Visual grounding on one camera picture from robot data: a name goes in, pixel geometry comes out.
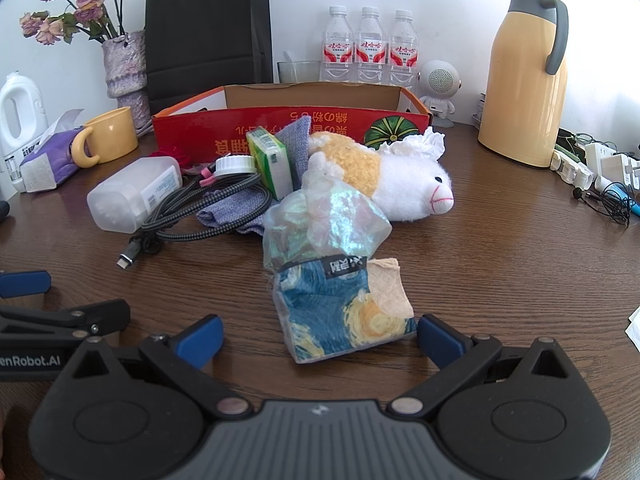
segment red box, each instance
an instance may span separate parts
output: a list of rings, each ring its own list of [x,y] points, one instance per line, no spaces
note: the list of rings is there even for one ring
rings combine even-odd
[[[153,122],[159,148],[177,146],[192,162],[208,163],[249,153],[245,135],[256,126],[277,133],[303,115],[311,116],[312,133],[327,130],[372,147],[431,124],[431,113],[408,90],[350,83],[219,87],[163,110]]]

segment bottle cap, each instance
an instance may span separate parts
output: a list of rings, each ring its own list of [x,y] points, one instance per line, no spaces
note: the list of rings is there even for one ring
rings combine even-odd
[[[214,177],[220,177],[236,173],[258,173],[255,160],[251,155],[227,155],[216,161]]]
[[[342,5],[332,5],[331,7],[329,7],[329,14],[343,14],[343,15],[347,15],[347,7],[344,7]]]
[[[376,16],[380,15],[380,10],[377,7],[362,7],[363,14],[375,14]]]
[[[414,14],[410,10],[396,10],[396,19],[398,18],[412,20],[414,18]]]

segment yellow mug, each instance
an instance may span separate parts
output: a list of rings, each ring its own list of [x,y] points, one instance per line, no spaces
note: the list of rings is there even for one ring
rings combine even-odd
[[[86,156],[84,143],[91,156]],[[71,143],[71,158],[80,168],[111,162],[138,147],[131,108],[124,107],[99,115],[84,124]]]

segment gray thermos handle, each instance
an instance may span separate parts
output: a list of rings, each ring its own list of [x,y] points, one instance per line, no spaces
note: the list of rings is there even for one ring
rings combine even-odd
[[[546,57],[545,72],[549,75],[556,75],[560,69],[560,64],[564,59],[566,42],[569,38],[569,12],[562,0],[543,0],[541,5],[545,9],[556,8],[556,38],[551,54]]]

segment blue patterned pouch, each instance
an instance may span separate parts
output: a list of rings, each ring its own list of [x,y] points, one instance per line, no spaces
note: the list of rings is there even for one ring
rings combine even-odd
[[[326,256],[276,273],[273,301],[284,339],[299,364],[400,339],[413,317],[384,312],[369,289],[367,259]]]

